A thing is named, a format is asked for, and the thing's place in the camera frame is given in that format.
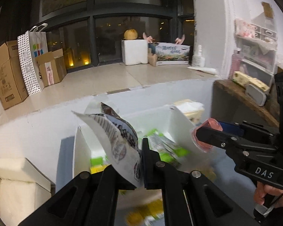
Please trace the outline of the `person's hand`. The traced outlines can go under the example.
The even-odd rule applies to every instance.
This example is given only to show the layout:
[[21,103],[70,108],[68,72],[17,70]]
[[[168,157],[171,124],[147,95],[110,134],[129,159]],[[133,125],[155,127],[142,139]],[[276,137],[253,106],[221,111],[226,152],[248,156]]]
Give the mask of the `person's hand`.
[[[283,190],[257,182],[257,188],[254,193],[254,201],[259,205],[263,205],[267,194],[272,196],[281,196],[283,194]],[[283,207],[283,196],[275,203],[275,208],[279,207]]]

